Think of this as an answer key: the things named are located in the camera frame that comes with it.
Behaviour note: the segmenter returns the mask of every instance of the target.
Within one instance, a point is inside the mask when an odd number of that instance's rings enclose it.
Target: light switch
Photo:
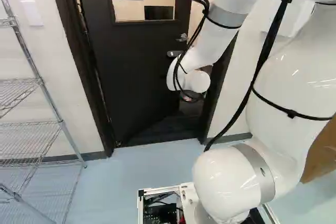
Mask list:
[[[20,2],[22,3],[29,25],[43,26],[43,20],[35,0],[21,0]]]

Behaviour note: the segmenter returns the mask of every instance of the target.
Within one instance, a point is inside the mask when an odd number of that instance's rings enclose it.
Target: black cable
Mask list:
[[[336,3],[323,3],[323,2],[315,2],[319,5],[336,5]]]
[[[242,102],[240,103],[237,111],[235,112],[235,114],[231,118],[231,120],[228,122],[228,124],[225,126],[225,128],[221,130],[221,132],[219,132],[213,139],[211,139],[209,141],[209,143],[204,148],[205,152],[208,151],[211,148],[211,146],[232,127],[232,125],[237,121],[240,114],[244,110],[244,108],[247,104],[248,98],[251,94],[253,85],[254,85],[257,77],[258,77],[259,71],[261,70],[261,67],[263,66],[263,64],[265,63],[265,61],[267,60],[267,58],[268,58],[268,56],[271,52],[271,49],[273,47],[275,38],[276,38],[276,36],[278,34],[278,31],[279,31],[279,27],[281,25],[281,21],[283,19],[284,14],[285,14],[286,8],[287,8],[288,4],[291,3],[291,2],[292,2],[292,0],[281,0],[281,4],[278,8],[278,11],[277,11],[277,13],[276,13],[276,15],[273,19],[273,22],[272,22],[272,24],[271,24],[271,26],[268,30],[268,33],[267,33],[263,48],[261,50],[261,53],[260,53],[260,56],[259,56],[259,59],[258,59],[258,62],[257,62],[257,67],[256,67],[255,73],[253,75],[253,79],[251,81],[251,84],[250,84]]]
[[[181,65],[181,61],[182,59],[184,58],[186,52],[191,48],[191,45],[195,42],[196,38],[198,37],[198,35],[200,34],[201,30],[202,30],[202,27],[204,25],[204,22],[205,22],[205,19],[206,19],[206,16],[209,12],[209,8],[210,8],[210,3],[209,3],[209,0],[193,0],[197,3],[200,3],[201,5],[203,5],[204,7],[204,10],[203,10],[203,17],[200,21],[200,23],[198,24],[198,27],[196,28],[196,30],[194,31],[194,34],[193,36],[191,37],[190,41],[187,43],[187,46],[186,46],[186,49],[183,51],[183,53],[178,57],[177,59],[177,62],[176,62],[176,65],[174,66],[174,71],[173,71],[173,85],[174,85],[174,89],[177,91],[177,86],[180,90],[180,92],[191,99],[191,101],[186,101],[186,102],[197,102],[201,99],[204,98],[203,94],[200,94],[197,98],[195,97],[192,97],[190,94],[187,94],[185,92],[185,90],[182,88],[179,80],[178,80],[178,69],[179,67],[181,67],[181,69],[184,71],[185,74],[187,74],[187,72],[184,70],[184,68],[182,67]]]
[[[295,110],[284,108],[282,106],[279,106],[279,105],[267,100],[265,97],[260,95],[254,88],[252,88],[252,92],[253,92],[253,94],[256,95],[257,98],[261,99],[263,102],[267,103],[268,105],[272,106],[273,108],[275,108],[277,110],[282,111],[283,113],[286,113],[288,115],[288,117],[291,118],[291,119],[293,119],[295,117],[298,117],[298,118],[303,118],[303,119],[312,120],[312,121],[329,121],[333,118],[332,116],[330,116],[328,118],[320,118],[318,116],[304,115],[304,114],[301,114],[301,113],[299,113]]]
[[[164,205],[170,205],[170,204],[174,204],[174,203],[166,203],[166,202],[162,202],[162,201],[157,201],[155,203],[161,203],[161,204],[164,204]],[[183,209],[182,208],[179,208],[179,207],[176,207],[176,209],[180,210],[183,212]]]

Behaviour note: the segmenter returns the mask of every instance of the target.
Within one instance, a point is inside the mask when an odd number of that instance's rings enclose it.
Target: white wall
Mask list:
[[[82,153],[103,151],[103,146],[72,57],[55,0],[35,0],[43,27],[30,27],[20,0],[9,0],[27,46],[61,116]],[[0,4],[0,18],[5,18]],[[0,29],[0,79],[32,77],[14,32]],[[40,90],[12,110],[1,122],[53,119],[53,113]],[[62,134],[48,155],[73,153]]]

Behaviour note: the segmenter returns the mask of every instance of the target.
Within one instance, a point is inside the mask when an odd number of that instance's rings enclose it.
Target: baseboard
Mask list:
[[[239,140],[245,140],[245,139],[250,139],[251,137],[252,137],[252,134],[250,132],[234,134],[234,135],[229,135],[229,136],[222,136],[215,142],[215,144],[222,144],[222,143],[229,143],[229,142],[234,142],[234,141],[239,141]],[[206,141],[203,143],[203,145],[206,145],[211,139],[212,137],[207,138]]]
[[[105,152],[89,152],[89,153],[82,153],[82,158],[84,159],[84,161],[91,161],[97,159],[105,159],[107,158],[107,156]],[[63,156],[44,157],[42,162],[57,162],[57,161],[68,161],[76,159],[77,156],[75,154],[72,154]]]

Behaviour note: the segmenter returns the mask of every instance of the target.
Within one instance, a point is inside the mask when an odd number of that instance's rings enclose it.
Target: metal wire shelving unit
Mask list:
[[[33,93],[41,80],[35,78],[0,80],[0,119]]]
[[[1,0],[34,78],[0,80],[0,119],[41,88],[54,112],[47,122],[0,122],[0,223],[65,223],[85,161],[60,116],[31,57],[8,0]],[[63,132],[77,160],[44,163],[44,157]]]

